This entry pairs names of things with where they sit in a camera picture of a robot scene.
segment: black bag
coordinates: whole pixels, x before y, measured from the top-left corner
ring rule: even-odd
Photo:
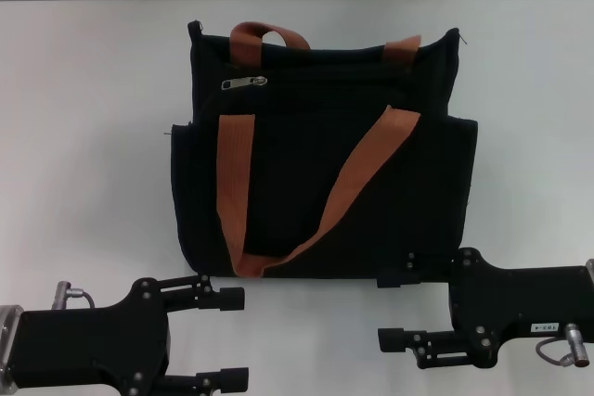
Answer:
[[[312,51],[259,23],[230,38],[188,28],[194,118],[172,130],[172,188],[192,268],[373,278],[449,262],[477,135],[447,116],[458,30],[422,48]],[[268,31],[288,48],[263,45]]]

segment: white table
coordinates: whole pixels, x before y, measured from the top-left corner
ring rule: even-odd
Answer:
[[[138,277],[189,274],[163,133],[191,119],[186,24],[194,19],[212,34],[268,21],[317,48],[418,32],[430,43],[460,27],[468,45],[450,110],[480,129],[464,245],[509,268],[584,264],[594,254],[594,0],[33,2],[0,4],[0,18],[3,304],[48,309],[55,284],[68,279],[105,306]],[[171,316],[170,373],[248,366],[252,396],[558,395],[594,386],[591,368],[538,359],[533,339],[506,344],[488,371],[421,371],[410,352],[381,353],[378,327],[451,327],[445,285],[214,285],[236,282],[246,288],[244,312]]]

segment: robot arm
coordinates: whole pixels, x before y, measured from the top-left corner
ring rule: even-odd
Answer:
[[[91,308],[66,310],[69,297],[87,297]],[[167,313],[243,310],[243,288],[214,291],[207,275],[141,278],[121,302],[94,306],[84,291],[60,282],[52,311],[0,307],[0,395],[19,388],[85,384],[107,384],[122,396],[210,396],[215,390],[247,390],[247,368],[194,377],[165,375]]]
[[[560,366],[589,365],[584,342],[594,342],[594,261],[587,266],[505,270],[487,263],[478,250],[465,248],[446,270],[441,266],[435,269],[435,280],[425,276],[422,281],[449,285],[453,331],[380,329],[382,351],[411,349],[419,368],[465,364],[491,368],[508,340],[551,338],[536,346],[540,357]],[[421,281],[414,277],[414,270],[392,279],[384,277],[379,286]],[[546,343],[564,339],[571,353],[560,361],[540,350]]]

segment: label sticker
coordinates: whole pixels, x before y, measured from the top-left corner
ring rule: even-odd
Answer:
[[[554,333],[559,331],[559,324],[532,324],[531,333]]]

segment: cable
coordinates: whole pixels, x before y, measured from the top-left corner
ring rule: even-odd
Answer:
[[[574,356],[569,353],[565,354],[560,361],[556,361],[555,359],[548,357],[544,352],[541,351],[542,347],[545,345],[549,345],[553,342],[559,342],[560,340],[565,340],[565,338],[550,338],[541,340],[536,344],[536,354],[540,357],[543,361],[548,362],[549,364],[556,365],[556,366],[570,366],[574,364]]]
[[[83,291],[83,297],[89,302],[91,308],[95,308],[95,301],[88,292]]]

